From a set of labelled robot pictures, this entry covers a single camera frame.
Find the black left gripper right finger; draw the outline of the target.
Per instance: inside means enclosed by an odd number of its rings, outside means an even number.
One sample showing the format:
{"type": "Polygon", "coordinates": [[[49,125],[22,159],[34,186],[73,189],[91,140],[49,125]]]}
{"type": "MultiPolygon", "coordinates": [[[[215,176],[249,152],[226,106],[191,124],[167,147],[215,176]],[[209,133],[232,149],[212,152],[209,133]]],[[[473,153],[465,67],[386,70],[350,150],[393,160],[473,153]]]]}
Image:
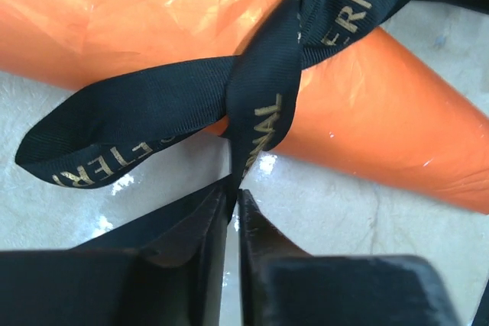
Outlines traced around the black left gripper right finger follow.
{"type": "Polygon", "coordinates": [[[245,325],[452,325],[434,268],[411,255],[313,256],[238,195],[245,325]]]}

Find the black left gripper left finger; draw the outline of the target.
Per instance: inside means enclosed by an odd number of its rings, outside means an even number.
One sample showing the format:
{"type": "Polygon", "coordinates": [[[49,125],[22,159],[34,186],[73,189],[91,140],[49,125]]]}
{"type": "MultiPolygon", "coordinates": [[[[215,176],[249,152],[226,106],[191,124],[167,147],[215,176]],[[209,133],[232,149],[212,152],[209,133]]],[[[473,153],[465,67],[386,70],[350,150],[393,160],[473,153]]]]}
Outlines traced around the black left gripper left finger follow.
{"type": "Polygon", "coordinates": [[[217,325],[228,225],[218,181],[67,250],[1,254],[3,325],[217,325]]]}

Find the black ribbon with gold text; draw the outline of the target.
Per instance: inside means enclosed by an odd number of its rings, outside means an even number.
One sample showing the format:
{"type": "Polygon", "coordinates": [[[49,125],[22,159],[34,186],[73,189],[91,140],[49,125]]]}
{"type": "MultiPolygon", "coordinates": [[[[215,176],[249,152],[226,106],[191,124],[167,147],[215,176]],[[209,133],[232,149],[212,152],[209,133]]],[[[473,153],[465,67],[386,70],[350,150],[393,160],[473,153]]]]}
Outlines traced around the black ribbon with gold text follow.
{"type": "Polygon", "coordinates": [[[112,77],[72,95],[27,132],[16,163],[59,186],[98,188],[146,157],[228,119],[228,201],[263,150],[289,133],[302,71],[349,50],[318,42],[339,0],[282,0],[242,54],[112,77]]]}

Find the orange paper flower wrap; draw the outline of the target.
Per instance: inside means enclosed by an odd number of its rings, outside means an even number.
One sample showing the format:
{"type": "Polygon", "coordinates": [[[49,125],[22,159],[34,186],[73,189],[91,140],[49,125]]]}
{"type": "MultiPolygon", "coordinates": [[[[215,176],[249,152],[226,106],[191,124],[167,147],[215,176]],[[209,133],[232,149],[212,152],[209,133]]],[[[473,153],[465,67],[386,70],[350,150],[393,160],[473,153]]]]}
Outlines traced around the orange paper flower wrap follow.
{"type": "MultiPolygon", "coordinates": [[[[1,0],[1,68],[74,94],[116,76],[238,56],[282,0],[1,0]]],[[[339,0],[274,148],[488,211],[488,119],[381,29],[409,0],[339,0]]]]}

